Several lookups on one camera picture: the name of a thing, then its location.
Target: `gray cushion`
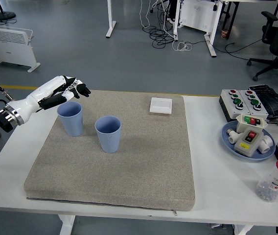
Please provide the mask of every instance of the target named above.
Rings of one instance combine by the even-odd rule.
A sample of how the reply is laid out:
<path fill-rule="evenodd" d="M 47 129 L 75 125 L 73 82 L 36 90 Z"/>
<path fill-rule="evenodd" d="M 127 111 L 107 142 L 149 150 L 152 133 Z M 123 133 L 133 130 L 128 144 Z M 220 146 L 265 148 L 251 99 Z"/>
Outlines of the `gray cushion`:
<path fill-rule="evenodd" d="M 149 112 L 152 97 L 173 99 L 172 114 Z M 92 91 L 84 131 L 70 137 L 57 118 L 24 184 L 29 199 L 189 211 L 195 200 L 183 97 Z M 122 122 L 116 153 L 102 151 L 94 128 L 106 115 Z"/>

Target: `clear plastic jar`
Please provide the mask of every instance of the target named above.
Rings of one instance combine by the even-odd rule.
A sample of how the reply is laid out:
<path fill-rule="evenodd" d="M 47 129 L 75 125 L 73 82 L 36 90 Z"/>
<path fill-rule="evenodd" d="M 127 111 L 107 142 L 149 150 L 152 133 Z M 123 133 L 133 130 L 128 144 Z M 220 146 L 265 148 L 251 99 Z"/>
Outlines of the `clear plastic jar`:
<path fill-rule="evenodd" d="M 256 186 L 256 194 L 266 202 L 278 198 L 278 161 Z"/>

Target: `ribbed cup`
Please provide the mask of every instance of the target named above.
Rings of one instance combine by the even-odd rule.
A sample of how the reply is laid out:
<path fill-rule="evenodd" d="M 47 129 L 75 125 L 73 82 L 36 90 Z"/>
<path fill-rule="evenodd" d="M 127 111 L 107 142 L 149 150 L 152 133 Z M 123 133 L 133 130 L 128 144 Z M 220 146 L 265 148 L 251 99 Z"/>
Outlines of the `ribbed cup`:
<path fill-rule="evenodd" d="M 80 136 L 83 131 L 82 106 L 80 103 L 70 101 L 57 108 L 61 122 L 69 136 Z"/>
<path fill-rule="evenodd" d="M 99 118 L 94 126 L 103 151 L 116 152 L 119 148 L 121 121 L 114 116 L 104 116 Z"/>

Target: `white desk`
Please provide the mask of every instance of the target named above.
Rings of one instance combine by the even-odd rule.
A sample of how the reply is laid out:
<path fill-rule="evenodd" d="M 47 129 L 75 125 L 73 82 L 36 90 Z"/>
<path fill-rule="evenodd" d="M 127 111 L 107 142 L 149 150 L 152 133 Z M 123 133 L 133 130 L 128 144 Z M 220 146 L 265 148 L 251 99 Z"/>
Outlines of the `white desk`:
<path fill-rule="evenodd" d="M 278 4 L 278 0 L 223 0 L 224 2 L 230 2 L 230 1 L 235 1 L 235 2 L 254 2 L 254 3 L 264 3 L 264 4 Z M 221 10 L 222 10 L 222 5 L 223 3 L 221 1 L 217 1 L 217 11 L 213 12 L 213 20 L 211 23 L 211 26 L 208 28 L 207 32 L 204 35 L 204 39 L 207 42 L 208 45 L 208 50 L 211 54 L 211 57 L 216 57 L 216 53 L 213 47 L 214 43 L 214 38 L 219 22 L 219 17 L 221 15 Z M 176 19 L 179 19 L 180 16 L 180 1 L 177 1 L 177 8 L 176 8 Z M 179 20 L 176 20 L 174 23 L 174 35 L 177 35 L 175 40 L 178 40 L 178 22 Z"/>
<path fill-rule="evenodd" d="M 33 114 L 0 152 L 0 210 L 58 214 L 62 235 L 70 235 L 74 215 L 235 224 L 236 235 L 244 235 L 253 225 L 278 226 L 278 200 L 263 202 L 254 190 L 275 157 L 257 163 L 237 158 L 222 143 L 220 132 L 226 119 L 218 98 L 184 99 L 196 198 L 191 211 L 175 215 L 172 211 L 27 200 L 23 184 L 57 118 L 56 108 Z M 267 131 L 278 140 L 277 126 Z"/>

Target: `white radiator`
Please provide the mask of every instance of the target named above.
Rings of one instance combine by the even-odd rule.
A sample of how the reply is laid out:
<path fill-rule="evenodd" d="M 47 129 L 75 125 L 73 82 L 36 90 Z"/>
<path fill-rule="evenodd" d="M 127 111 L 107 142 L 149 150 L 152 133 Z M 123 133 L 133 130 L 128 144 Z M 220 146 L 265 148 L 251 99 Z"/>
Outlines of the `white radiator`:
<path fill-rule="evenodd" d="M 28 72 L 34 71 L 40 65 L 36 61 L 30 45 L 30 39 L 25 31 L 12 30 L 0 26 L 1 62 L 30 66 L 31 68 Z"/>

